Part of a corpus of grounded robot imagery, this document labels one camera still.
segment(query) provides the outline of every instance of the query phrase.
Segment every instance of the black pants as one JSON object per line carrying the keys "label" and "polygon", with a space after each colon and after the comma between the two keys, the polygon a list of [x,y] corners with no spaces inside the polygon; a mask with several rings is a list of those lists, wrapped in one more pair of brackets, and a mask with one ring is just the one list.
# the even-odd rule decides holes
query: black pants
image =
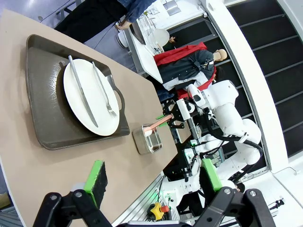
{"label": "black pants", "polygon": [[117,0],[85,0],[55,30],[84,43],[126,13]]}

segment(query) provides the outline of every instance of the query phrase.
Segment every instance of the dish rack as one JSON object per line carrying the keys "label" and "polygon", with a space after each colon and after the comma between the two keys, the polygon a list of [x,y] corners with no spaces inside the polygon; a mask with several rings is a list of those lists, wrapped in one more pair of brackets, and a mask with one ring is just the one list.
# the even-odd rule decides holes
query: dish rack
{"label": "dish rack", "polygon": [[158,45],[153,31],[156,30],[156,26],[145,14],[142,14],[138,20],[138,25],[141,30],[142,36],[145,40],[146,49],[154,56],[156,54],[164,52],[163,48]]}

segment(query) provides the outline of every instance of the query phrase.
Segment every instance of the screw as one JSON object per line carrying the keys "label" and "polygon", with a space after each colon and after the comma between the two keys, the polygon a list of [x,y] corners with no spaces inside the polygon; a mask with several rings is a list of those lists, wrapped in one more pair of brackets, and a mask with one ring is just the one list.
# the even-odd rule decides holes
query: screw
{"label": "screw", "polygon": [[57,196],[56,195],[52,195],[51,196],[51,200],[55,200],[55,199],[57,199]]}
{"label": "screw", "polygon": [[77,192],[77,193],[75,194],[75,196],[79,198],[79,197],[82,196],[82,193],[81,193],[81,192]]}
{"label": "screw", "polygon": [[250,195],[251,195],[251,196],[256,196],[255,191],[251,191],[251,192],[250,192]]}
{"label": "screw", "polygon": [[224,189],[224,192],[229,195],[231,193],[231,190],[229,190],[228,188],[226,188],[226,189]]}

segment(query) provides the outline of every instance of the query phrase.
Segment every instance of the floor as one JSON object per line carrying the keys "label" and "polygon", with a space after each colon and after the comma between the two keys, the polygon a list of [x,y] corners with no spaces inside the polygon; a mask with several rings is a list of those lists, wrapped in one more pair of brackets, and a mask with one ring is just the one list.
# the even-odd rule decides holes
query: floor
{"label": "floor", "polygon": [[[56,15],[56,12],[72,2],[73,0],[0,0],[0,17],[4,9],[9,9],[54,28],[60,22],[60,17]],[[73,4],[69,9],[73,10],[75,7]],[[88,40],[85,45],[136,72],[133,59],[128,50],[119,45],[116,39],[117,34],[117,29],[110,25]],[[0,194],[7,191],[0,168]]]}

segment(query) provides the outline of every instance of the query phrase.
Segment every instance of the denim sleeve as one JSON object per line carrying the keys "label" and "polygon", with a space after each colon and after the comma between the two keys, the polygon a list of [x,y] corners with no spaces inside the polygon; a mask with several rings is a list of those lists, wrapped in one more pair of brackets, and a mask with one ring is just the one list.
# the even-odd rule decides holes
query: denim sleeve
{"label": "denim sleeve", "polygon": [[133,23],[155,0],[134,0],[127,14],[126,20]]}

